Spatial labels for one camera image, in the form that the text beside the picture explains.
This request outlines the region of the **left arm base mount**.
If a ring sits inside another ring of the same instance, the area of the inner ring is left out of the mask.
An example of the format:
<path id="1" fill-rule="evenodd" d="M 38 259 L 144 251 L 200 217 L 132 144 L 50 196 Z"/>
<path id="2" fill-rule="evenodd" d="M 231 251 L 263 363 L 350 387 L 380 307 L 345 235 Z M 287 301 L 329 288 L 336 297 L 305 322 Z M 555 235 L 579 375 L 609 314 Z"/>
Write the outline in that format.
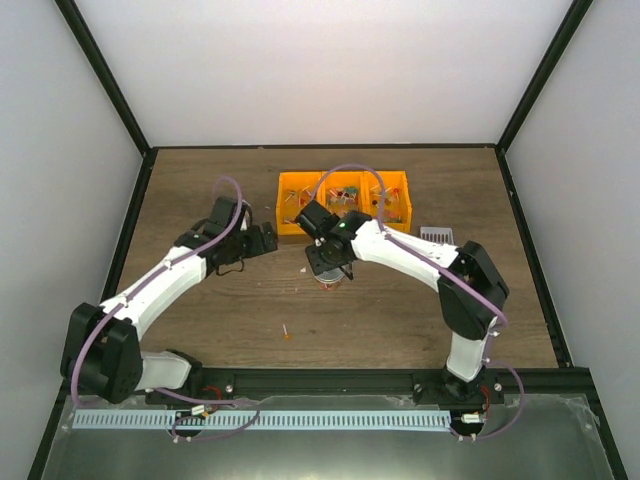
<path id="1" fill-rule="evenodd" d="M 216 383 L 212 383 L 206 376 L 206 371 L 202 368 L 192 369 L 184 385 L 177 389 L 170 389 L 170 392 L 195 399 L 197 404 L 201 404 L 202 400 L 221 401 L 229 399 L 228 393 L 224 389 L 220 389 Z M 145 401 L 148 405 L 195 406 L 194 402 L 181 400 L 156 390 L 146 393 Z"/>

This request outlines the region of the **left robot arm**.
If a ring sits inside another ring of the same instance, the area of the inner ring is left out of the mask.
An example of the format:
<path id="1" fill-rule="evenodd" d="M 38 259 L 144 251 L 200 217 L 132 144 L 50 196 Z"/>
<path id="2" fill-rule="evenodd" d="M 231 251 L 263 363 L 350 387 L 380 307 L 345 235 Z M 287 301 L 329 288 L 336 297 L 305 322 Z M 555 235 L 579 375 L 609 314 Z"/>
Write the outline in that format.
<path id="1" fill-rule="evenodd" d="M 71 316 L 60 373 L 78 392 L 112 404 L 141 390 L 167 389 L 181 403 L 204 392 L 196 360 L 177 351 L 144 352 L 151 325 L 190 288 L 230 266 L 276 251 L 277 234 L 256 224 L 247 202 L 215 200 L 208 217 L 178 236 L 164 258 L 120 294 L 99 305 L 82 303 Z"/>

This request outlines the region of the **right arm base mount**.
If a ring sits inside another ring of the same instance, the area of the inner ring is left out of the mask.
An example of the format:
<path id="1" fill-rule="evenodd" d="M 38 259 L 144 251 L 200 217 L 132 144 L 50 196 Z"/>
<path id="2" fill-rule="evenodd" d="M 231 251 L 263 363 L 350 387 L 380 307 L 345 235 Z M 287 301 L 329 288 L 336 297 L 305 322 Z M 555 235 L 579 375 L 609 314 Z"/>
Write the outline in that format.
<path id="1" fill-rule="evenodd" d="M 479 406 L 486 400 L 503 404 L 504 395 L 494 388 L 498 381 L 495 371 L 482 367 L 479 374 L 470 382 L 465 382 L 445 367 L 440 369 L 418 370 L 411 375 L 413 400 L 417 404 L 439 405 L 441 408 Z"/>

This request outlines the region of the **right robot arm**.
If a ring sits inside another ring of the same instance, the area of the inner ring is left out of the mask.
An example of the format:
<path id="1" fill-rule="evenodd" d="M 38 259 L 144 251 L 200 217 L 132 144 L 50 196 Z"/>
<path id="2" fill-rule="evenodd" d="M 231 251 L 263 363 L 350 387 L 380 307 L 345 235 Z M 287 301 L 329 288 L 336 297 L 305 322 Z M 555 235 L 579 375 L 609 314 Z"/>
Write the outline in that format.
<path id="1" fill-rule="evenodd" d="M 503 312 L 509 296 L 506 281 L 482 245 L 458 247 L 399 232 L 363 212 L 340 217 L 320 203 L 309 202 L 295 223 L 312 239 L 305 249 L 311 270 L 319 276 L 356 261 L 385 266 L 432 288 L 445 324 L 452 332 L 444 378 L 447 396 L 458 403 L 480 390 L 487 364 L 487 344 L 507 324 Z"/>

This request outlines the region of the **clear plastic jar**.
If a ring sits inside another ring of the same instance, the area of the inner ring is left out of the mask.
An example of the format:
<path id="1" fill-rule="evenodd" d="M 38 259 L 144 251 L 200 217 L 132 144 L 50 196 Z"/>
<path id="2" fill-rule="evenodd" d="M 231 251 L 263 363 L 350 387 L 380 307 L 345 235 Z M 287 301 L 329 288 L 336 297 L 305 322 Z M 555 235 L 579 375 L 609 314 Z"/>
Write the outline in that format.
<path id="1" fill-rule="evenodd" d="M 333 284 L 325 284 L 325 283 L 321 283 L 321 282 L 317 281 L 316 279 L 315 280 L 316 280 L 316 282 L 317 282 L 317 284 L 318 284 L 318 286 L 319 286 L 319 288 L 321 290 L 323 290 L 323 291 L 332 291 L 332 290 L 337 289 L 342 284 L 343 279 L 340 282 L 333 283 Z"/>

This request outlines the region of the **white jar lid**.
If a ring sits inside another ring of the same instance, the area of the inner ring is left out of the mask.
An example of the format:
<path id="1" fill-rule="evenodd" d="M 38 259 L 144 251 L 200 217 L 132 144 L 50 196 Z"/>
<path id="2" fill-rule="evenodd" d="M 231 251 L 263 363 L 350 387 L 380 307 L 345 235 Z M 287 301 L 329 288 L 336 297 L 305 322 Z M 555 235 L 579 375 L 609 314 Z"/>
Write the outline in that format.
<path id="1" fill-rule="evenodd" d="M 314 278 L 325 284 L 333 284 L 340 282 L 345 277 L 344 272 L 340 268 L 333 268 L 319 274 L 315 274 Z"/>

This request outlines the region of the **white slotted scoop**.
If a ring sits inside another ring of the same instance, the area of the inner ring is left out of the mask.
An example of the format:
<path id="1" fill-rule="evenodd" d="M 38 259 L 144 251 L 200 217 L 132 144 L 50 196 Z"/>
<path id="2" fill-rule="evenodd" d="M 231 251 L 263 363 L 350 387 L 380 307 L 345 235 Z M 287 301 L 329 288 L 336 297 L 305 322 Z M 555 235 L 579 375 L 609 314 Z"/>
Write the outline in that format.
<path id="1" fill-rule="evenodd" d="M 432 243 L 454 245 L 453 230 L 449 227 L 421 227 L 420 238 Z"/>

